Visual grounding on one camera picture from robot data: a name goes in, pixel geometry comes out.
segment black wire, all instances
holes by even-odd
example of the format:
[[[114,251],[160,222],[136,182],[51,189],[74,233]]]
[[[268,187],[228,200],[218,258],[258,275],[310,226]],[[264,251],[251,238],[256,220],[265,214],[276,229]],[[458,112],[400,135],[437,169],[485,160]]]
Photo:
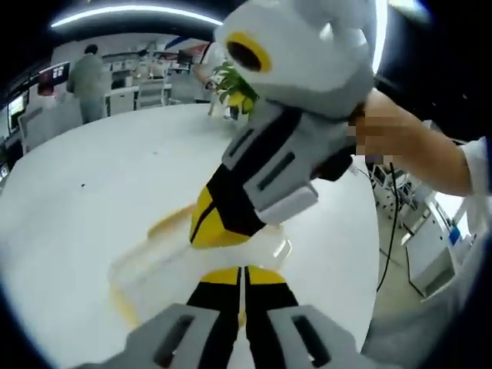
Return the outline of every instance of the black wire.
[[[393,229],[391,229],[390,248],[387,251],[386,265],[384,266],[383,276],[381,277],[381,281],[379,282],[379,285],[377,286],[376,292],[379,291],[379,289],[383,285],[384,278],[386,277],[387,267],[390,264],[391,249],[393,248],[394,230],[397,227],[398,201],[399,201],[399,199],[398,199],[398,193],[397,193],[397,180],[396,180],[395,175],[394,175],[393,163],[390,163],[390,169],[391,169],[391,179],[393,179],[394,201],[395,201],[395,203],[394,203]]]
[[[369,176],[367,175],[367,173],[365,173],[362,169],[357,168],[357,167],[355,167],[355,168],[356,168],[356,169],[357,169],[360,173],[362,173],[363,175],[365,175],[369,181],[371,180],[371,177],[369,177]]]

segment computer monitor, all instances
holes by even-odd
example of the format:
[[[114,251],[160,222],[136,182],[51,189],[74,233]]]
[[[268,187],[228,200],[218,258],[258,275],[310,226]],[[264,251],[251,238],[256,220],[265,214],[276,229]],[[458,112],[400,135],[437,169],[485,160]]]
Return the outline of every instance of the computer monitor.
[[[70,72],[70,62],[53,65],[43,69],[38,73],[38,95],[51,96],[56,85],[60,85],[68,80]]]

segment human hand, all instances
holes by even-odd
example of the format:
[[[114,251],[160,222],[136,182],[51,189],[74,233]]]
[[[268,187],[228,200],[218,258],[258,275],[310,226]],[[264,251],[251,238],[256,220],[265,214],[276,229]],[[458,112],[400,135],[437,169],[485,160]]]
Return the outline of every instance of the human hand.
[[[205,84],[205,88],[210,91],[215,91],[216,87],[217,85],[212,81],[207,81],[207,83]]]

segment person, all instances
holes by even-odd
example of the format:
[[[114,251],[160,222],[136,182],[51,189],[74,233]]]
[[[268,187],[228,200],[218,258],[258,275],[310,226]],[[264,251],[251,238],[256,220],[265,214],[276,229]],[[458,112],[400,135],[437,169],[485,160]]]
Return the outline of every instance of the person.
[[[133,71],[133,76],[141,81],[151,77],[151,61],[149,60],[147,49],[138,52],[138,64]]]
[[[196,103],[209,103],[212,100],[217,83],[214,79],[214,68],[222,65],[226,60],[225,51],[218,42],[212,42],[205,48],[200,63],[193,68],[194,75],[202,84],[194,98]]]
[[[484,356],[475,344],[473,350],[460,352],[464,345],[458,338],[473,341],[480,334],[471,333],[472,329],[487,335],[486,324],[470,326],[470,322],[485,319],[478,312],[490,307],[490,303],[482,306],[486,296],[480,293],[483,294],[484,283],[490,283],[484,282],[484,278],[488,276],[486,266],[492,263],[492,238],[487,234],[492,140],[484,137],[456,146],[450,138],[426,128],[377,90],[369,94],[364,115],[355,118],[351,126],[358,154],[383,155],[395,167],[427,182],[434,190],[467,197],[469,229],[478,234],[459,273],[439,293],[423,301],[416,311],[373,319],[362,354],[405,368],[446,367],[449,365],[444,362],[452,365],[453,360],[464,362],[465,357],[470,360],[470,356]]]
[[[104,93],[101,86],[103,63],[96,56],[97,45],[85,48],[82,59],[75,63],[75,67],[68,76],[67,91],[80,100],[82,121],[86,125],[102,118]]]

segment gray shirt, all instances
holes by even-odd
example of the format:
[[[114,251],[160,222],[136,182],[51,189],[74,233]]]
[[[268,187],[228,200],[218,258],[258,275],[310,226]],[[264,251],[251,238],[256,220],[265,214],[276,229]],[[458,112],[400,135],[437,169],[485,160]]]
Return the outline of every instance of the gray shirt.
[[[72,92],[76,98],[87,100],[90,98],[102,98],[101,86],[102,60],[96,55],[86,54],[75,63],[70,72],[67,83],[67,91]]]

